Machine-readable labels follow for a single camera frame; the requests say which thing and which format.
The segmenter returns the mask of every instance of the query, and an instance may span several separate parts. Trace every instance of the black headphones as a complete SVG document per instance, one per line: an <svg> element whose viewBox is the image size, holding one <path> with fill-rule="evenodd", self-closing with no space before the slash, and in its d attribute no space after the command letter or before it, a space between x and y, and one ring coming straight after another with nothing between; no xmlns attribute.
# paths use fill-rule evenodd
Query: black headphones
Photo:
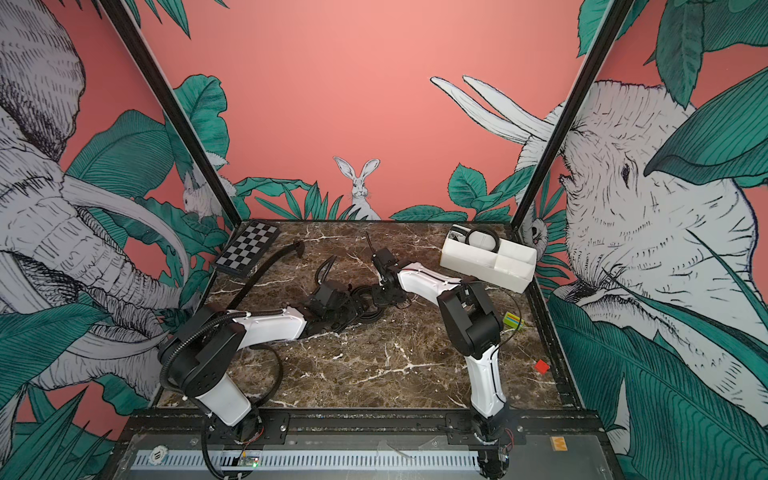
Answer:
<svg viewBox="0 0 768 480"><path fill-rule="evenodd" d="M469 236L472 235L474 232L486 233L486 234L490 235L491 237L493 237L493 240L496 240L496 246L493 248L493 250L491 250L491 252L498 253L498 248L502 245L501 239L498 238L498 233L496 233L495 231L491 230L490 228L476 227L476 228L471 229L469 231L469 233L467 233L464 236L464 243L469 245Z"/></svg>

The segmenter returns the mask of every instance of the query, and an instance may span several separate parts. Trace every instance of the rabbit ear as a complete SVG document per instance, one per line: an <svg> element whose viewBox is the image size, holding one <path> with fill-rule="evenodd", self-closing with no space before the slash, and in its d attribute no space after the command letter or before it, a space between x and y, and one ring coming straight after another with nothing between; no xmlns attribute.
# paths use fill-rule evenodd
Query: rabbit ear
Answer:
<svg viewBox="0 0 768 480"><path fill-rule="evenodd" d="M189 172L184 174L184 188L192 190L192 177Z"/></svg>
<svg viewBox="0 0 768 480"><path fill-rule="evenodd" d="M334 157L333 160L335 160L336 164L339 165L339 170L341 170L341 173L345 177L351 180L355 180L357 178L357 175L355 175L355 169L352 168L352 165L348 164L346 160L338 157Z"/></svg>
<svg viewBox="0 0 768 480"><path fill-rule="evenodd" d="M379 168L379 164L381 162L378 158L374 158L373 160L368 160L366 162L365 167L362 168L362 173L360 174L360 178L368 177L370 174L373 173L373 171L377 168Z"/></svg>

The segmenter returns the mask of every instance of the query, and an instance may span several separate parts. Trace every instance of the checkerboard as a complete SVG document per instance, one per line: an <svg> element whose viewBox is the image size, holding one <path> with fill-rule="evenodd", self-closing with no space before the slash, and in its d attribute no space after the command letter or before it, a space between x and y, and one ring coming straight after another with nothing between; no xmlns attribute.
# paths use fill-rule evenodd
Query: checkerboard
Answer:
<svg viewBox="0 0 768 480"><path fill-rule="evenodd" d="M216 259L216 270L243 278L248 276L278 235L280 229L274 225L251 220Z"/></svg>

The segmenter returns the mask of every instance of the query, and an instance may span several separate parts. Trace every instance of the white container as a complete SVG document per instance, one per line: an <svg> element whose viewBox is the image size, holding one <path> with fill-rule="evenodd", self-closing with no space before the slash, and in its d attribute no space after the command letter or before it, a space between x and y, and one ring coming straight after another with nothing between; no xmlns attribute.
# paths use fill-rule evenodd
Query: white container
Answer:
<svg viewBox="0 0 768 480"><path fill-rule="evenodd" d="M533 280L536 250L500 239L498 253L493 253L496 242L486 233L474 232L470 244L464 243L470 230L460 225L451 227L442 245L440 266L523 293Z"/></svg>

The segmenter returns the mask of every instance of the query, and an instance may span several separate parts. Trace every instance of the pink wall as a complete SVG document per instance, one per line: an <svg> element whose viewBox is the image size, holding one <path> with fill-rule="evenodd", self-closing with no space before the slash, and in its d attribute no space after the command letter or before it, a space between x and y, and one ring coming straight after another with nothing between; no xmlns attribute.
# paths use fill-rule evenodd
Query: pink wall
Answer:
<svg viewBox="0 0 768 480"><path fill-rule="evenodd" d="M503 0L188 2L191 39L161 9L162 24L137 4L174 87L192 74L222 81L231 140L222 175L317 180L348 204L351 182L333 156L358 173L379 158L366 186L382 219L415 204L461 210L447 192L459 163L489 188L514 170L520 147L477 126L432 76L480 78L543 117L567 97L583 59L579 1L554 11ZM274 217L248 203L255 217Z"/></svg>

